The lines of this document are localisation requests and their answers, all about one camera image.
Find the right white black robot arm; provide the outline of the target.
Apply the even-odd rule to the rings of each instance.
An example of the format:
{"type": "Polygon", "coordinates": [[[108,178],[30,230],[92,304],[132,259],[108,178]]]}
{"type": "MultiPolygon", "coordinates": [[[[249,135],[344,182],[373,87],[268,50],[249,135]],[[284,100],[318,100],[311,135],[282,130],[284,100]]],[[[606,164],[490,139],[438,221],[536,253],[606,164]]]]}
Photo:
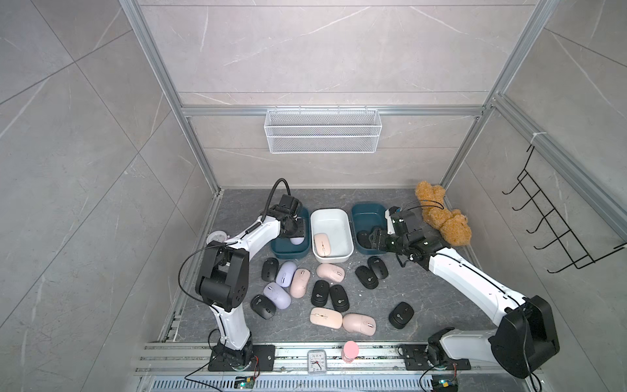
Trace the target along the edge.
{"type": "Polygon", "coordinates": [[[473,359],[499,364],[508,374],[525,379],[560,352],[555,317],[545,299],[525,297],[444,246],[439,238],[426,237],[410,209],[393,207],[386,220],[385,228],[376,226],[367,233],[371,248],[395,254],[401,266],[413,262],[444,279],[495,326],[487,331],[444,328],[435,333],[426,348],[430,366],[473,359]]]}

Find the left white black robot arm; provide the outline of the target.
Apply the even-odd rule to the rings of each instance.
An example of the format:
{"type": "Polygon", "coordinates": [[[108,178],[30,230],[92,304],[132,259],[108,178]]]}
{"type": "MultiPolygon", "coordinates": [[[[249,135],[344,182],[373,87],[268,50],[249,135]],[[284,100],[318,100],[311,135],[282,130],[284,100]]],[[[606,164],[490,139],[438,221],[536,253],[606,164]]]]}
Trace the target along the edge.
{"type": "Polygon", "coordinates": [[[253,360],[251,331],[242,306],[251,258],[276,238],[303,237],[301,209],[299,199],[284,194],[277,204],[266,205],[244,231],[223,242],[210,241],[204,249],[194,289],[215,316],[220,333],[215,351],[235,370],[247,368],[253,360]]]}

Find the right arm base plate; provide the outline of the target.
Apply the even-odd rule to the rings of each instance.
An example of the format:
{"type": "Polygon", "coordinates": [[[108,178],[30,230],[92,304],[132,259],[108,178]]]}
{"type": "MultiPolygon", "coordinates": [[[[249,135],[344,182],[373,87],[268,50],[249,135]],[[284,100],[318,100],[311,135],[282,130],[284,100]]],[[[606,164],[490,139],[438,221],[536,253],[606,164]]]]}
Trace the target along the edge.
{"type": "Polygon", "coordinates": [[[437,371],[467,371],[472,366],[468,359],[449,359],[428,344],[401,344],[397,346],[408,371],[423,371],[433,368],[437,371]]]}

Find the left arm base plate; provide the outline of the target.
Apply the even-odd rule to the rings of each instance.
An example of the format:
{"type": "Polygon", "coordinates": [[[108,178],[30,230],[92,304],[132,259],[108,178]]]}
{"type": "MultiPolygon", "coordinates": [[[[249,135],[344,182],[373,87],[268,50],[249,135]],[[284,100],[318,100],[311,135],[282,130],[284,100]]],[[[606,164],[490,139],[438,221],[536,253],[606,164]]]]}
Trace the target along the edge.
{"type": "Polygon", "coordinates": [[[209,372],[271,372],[274,370],[276,346],[253,345],[249,359],[245,359],[241,365],[236,365],[236,360],[230,354],[212,356],[212,361],[207,366],[209,372]]]}

